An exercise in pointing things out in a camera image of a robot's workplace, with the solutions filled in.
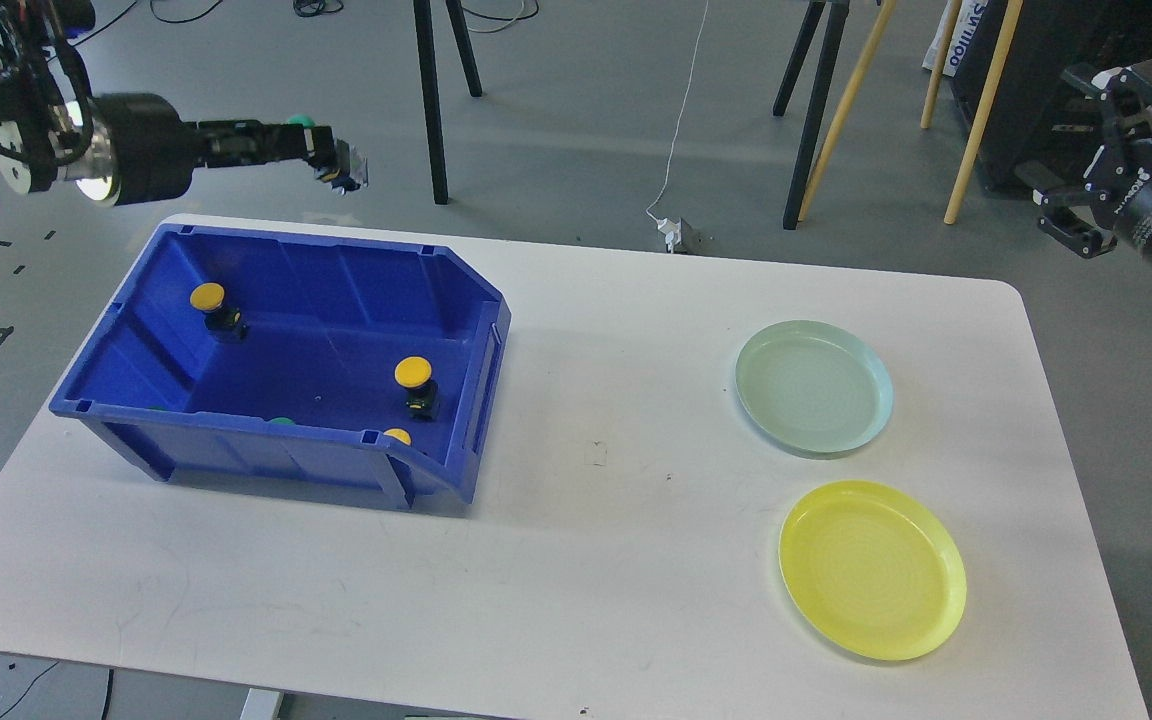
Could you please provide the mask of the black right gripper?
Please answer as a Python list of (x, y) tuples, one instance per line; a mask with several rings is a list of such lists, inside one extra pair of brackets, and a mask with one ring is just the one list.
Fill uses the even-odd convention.
[(1066, 85), (1098, 103), (1102, 146), (1079, 184), (1037, 160), (1015, 176), (1033, 191), (1038, 227), (1083, 259), (1134, 247), (1152, 265), (1152, 59), (1098, 70), (1076, 63)]

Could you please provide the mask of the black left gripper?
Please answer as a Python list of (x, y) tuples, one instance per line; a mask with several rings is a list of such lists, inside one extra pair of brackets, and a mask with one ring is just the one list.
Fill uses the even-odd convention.
[(319, 181), (332, 179), (332, 127), (311, 118), (285, 123), (255, 119), (200, 120), (179, 118), (179, 111), (157, 94), (103, 94), (93, 100), (93, 141), (100, 173), (88, 179), (88, 199), (105, 209), (142, 202), (179, 199), (192, 184), (200, 141), (206, 138), (207, 169), (259, 167), (276, 161), (305, 161)]

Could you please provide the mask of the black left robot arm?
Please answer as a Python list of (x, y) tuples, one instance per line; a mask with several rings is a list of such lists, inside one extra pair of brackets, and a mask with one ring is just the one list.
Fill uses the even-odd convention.
[(0, 1), (0, 173), (18, 194), (73, 183), (116, 209), (179, 199), (198, 169), (303, 161), (338, 194), (361, 190), (366, 162), (306, 120), (187, 122), (157, 94), (96, 94), (77, 44), (88, 1)]

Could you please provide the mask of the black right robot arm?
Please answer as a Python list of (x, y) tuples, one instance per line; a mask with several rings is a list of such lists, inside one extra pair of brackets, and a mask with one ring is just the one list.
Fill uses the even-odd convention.
[(1070, 65), (1061, 77), (1097, 103), (1101, 141), (1078, 182), (1041, 161), (1016, 167), (1039, 209), (1038, 228), (1083, 259), (1126, 243), (1152, 265), (1152, 59), (1106, 70)]

